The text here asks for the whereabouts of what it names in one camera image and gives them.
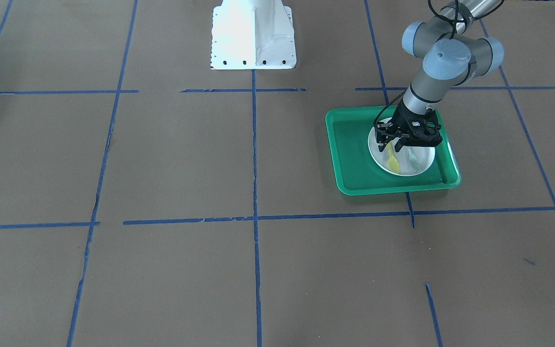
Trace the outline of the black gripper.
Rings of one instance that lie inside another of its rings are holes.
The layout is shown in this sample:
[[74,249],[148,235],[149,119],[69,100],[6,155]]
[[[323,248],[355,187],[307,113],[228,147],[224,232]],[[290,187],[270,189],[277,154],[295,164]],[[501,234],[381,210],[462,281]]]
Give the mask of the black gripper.
[[400,152],[404,145],[439,145],[438,112],[428,108],[423,114],[417,114],[400,101],[388,123],[376,123],[379,152],[383,152],[391,142],[394,152]]

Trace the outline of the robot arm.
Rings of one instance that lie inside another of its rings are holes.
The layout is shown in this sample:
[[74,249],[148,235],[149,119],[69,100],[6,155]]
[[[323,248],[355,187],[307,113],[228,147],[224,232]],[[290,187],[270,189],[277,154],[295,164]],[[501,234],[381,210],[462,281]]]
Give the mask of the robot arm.
[[440,10],[432,3],[434,17],[405,29],[402,48],[422,59],[422,66],[398,97],[392,117],[374,119],[377,149],[395,152],[403,147],[437,147],[441,144],[438,104],[451,87],[485,76],[500,67],[504,48],[495,38],[465,37],[465,31],[502,7],[502,0],[454,0]]

